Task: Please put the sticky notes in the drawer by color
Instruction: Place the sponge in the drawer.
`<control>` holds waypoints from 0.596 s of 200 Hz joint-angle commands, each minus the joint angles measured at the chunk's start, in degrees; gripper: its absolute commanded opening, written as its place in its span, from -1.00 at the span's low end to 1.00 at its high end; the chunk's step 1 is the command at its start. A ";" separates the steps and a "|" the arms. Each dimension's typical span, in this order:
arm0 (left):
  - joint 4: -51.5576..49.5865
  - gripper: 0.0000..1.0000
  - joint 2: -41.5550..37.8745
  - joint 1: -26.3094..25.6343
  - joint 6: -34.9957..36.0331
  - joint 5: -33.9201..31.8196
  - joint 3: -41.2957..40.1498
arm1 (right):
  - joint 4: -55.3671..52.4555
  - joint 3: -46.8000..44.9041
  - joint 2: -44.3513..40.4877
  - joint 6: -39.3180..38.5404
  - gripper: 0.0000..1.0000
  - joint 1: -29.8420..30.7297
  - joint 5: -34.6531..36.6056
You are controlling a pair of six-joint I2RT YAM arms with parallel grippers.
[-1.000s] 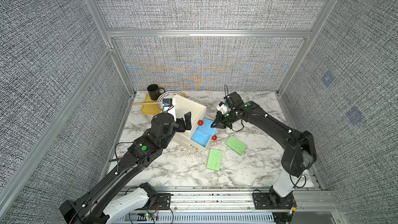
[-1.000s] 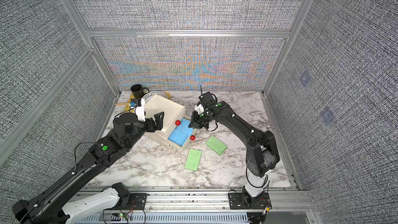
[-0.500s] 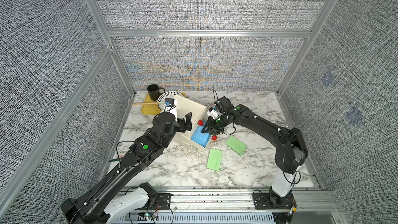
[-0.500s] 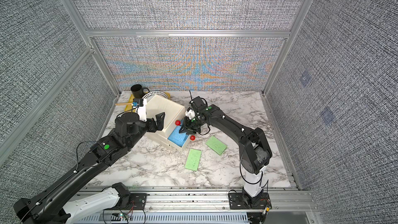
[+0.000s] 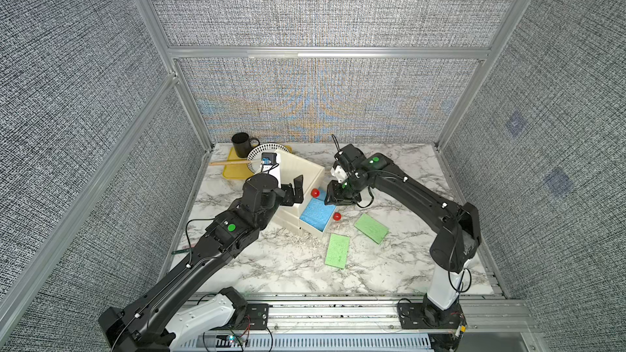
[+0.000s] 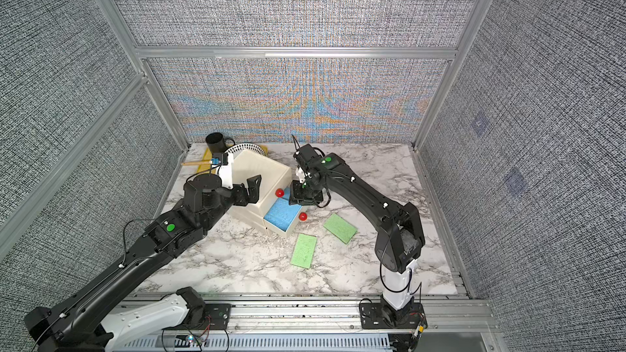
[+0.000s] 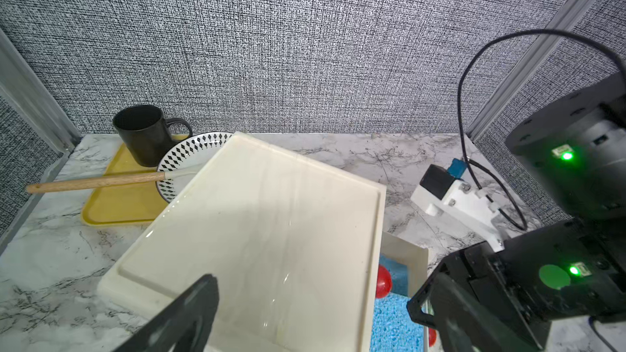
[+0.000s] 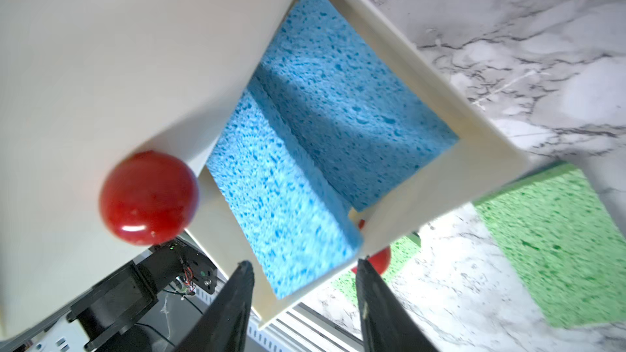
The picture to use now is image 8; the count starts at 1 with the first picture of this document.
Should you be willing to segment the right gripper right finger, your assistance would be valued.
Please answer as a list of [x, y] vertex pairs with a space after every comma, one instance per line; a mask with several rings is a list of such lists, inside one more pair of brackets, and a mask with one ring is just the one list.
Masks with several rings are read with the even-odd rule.
[[366, 351], [436, 351], [372, 264], [357, 264], [356, 291]]

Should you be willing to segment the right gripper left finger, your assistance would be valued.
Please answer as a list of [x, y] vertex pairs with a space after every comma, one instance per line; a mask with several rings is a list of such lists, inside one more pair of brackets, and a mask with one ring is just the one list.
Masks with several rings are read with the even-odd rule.
[[253, 291], [254, 268], [248, 261], [240, 262], [217, 298], [174, 351], [243, 351]]

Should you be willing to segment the blue sponge front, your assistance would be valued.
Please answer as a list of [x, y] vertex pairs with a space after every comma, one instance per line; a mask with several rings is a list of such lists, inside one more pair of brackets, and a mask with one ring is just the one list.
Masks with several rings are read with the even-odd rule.
[[349, 263], [362, 246], [347, 202], [257, 78], [244, 90], [206, 166], [277, 298]]

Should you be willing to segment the blue sponge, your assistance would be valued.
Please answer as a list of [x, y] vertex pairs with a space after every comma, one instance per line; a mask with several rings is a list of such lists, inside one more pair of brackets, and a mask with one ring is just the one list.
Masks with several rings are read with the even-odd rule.
[[256, 78], [334, 189], [365, 210], [457, 135], [329, 0], [297, 0]]
[[206, 166], [277, 298], [349, 263], [362, 246], [347, 202], [257, 78], [244, 90]]

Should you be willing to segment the drawer with red knob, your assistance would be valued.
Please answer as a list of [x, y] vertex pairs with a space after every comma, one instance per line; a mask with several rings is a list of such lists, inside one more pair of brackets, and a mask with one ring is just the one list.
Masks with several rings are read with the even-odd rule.
[[148, 246], [171, 241], [193, 220], [200, 200], [197, 176], [166, 153], [136, 153], [104, 180], [99, 213], [117, 238]]

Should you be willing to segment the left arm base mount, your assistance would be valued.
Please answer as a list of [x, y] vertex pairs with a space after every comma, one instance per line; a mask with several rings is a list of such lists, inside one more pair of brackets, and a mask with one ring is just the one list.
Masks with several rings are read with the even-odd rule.
[[218, 267], [199, 249], [176, 238], [149, 249], [138, 263], [127, 262], [70, 306], [68, 322], [78, 321], [88, 336], [85, 351], [96, 351], [124, 334], [157, 303], [173, 283], [183, 295], [215, 292]]

